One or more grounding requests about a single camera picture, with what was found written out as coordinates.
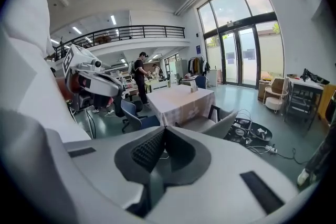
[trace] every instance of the white sleeve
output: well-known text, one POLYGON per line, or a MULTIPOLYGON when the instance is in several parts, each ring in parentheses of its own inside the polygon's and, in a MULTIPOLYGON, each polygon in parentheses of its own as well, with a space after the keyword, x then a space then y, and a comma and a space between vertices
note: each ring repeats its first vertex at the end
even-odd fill
POLYGON ((0 107, 37 120, 63 142, 88 140, 72 119, 50 66, 46 0, 7 0, 0 26, 0 107))

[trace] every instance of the blue chair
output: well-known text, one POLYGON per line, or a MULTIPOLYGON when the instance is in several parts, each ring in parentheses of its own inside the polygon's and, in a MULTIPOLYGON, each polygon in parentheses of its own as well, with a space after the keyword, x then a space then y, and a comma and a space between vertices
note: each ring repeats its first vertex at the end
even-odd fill
POLYGON ((125 100, 121 100, 121 109, 128 119, 134 131, 146 129, 149 127, 160 126, 160 122, 156 116, 139 119, 136 116, 136 106, 125 100))
POLYGON ((197 76, 195 79, 197 87, 201 89, 206 89, 206 77, 205 76, 197 76))

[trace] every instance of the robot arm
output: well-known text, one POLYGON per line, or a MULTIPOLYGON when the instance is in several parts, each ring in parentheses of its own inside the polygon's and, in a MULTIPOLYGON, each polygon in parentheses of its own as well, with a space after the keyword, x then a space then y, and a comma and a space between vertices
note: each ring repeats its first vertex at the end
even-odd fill
POLYGON ((76 111, 92 105, 95 95, 105 97, 121 96, 122 84, 114 77, 103 72, 101 61, 89 50, 71 45, 63 61, 65 85, 68 90, 75 94, 72 108, 76 111), (81 87, 79 92, 71 89, 72 76, 77 74, 81 87))

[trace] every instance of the door frame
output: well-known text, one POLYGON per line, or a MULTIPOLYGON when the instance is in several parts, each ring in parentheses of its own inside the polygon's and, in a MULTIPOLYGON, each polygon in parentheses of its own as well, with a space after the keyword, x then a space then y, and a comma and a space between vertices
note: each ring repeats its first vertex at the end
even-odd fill
POLYGON ((258 38, 258 32, 256 25, 248 25, 244 26, 241 28, 236 28, 224 33, 219 34, 219 42, 221 45, 221 51, 222 51, 222 79, 223 79, 223 84, 228 84, 228 85, 235 85, 235 86, 241 86, 241 87, 247 87, 247 88, 252 88, 252 89, 258 89, 259 88, 259 80, 261 77, 261 59, 260 59, 260 45, 259 45, 259 38, 258 38), (254 42, 255 42, 255 47, 256 47, 256 61, 257 61, 257 70, 256 70, 256 85, 249 85, 249 84, 244 84, 243 83, 243 52, 241 48, 241 39, 239 35, 239 31, 245 30, 245 29, 252 29, 253 37, 254 37, 254 42), (225 48, 224 48, 224 41, 223 41, 223 36, 228 35, 233 33, 234 39, 235 39, 235 46, 236 46, 236 53, 237 53, 237 82, 227 82, 226 81, 226 61, 225 61, 225 48))

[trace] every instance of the robotic device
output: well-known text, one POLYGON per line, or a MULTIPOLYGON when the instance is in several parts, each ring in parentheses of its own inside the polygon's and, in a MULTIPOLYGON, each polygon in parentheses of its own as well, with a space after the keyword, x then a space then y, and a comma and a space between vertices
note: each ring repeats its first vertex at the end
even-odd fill
MULTIPOLYGON (((86 96, 122 92, 99 60, 75 45, 64 72, 70 89, 79 76, 78 109, 90 103, 86 96)), ((63 143, 55 130, 14 111, 0 111, 0 125, 5 169, 56 223, 282 222, 293 209, 285 203, 298 193, 241 145, 177 127, 63 143), (164 150, 168 159, 160 159, 164 150)))
POLYGON ((74 92, 71 107, 75 111, 93 105, 93 100, 98 103, 109 97, 122 94, 121 83, 114 77, 103 72, 101 61, 89 50, 71 45, 62 64, 67 88, 71 88, 73 77, 78 76, 80 91, 74 92))

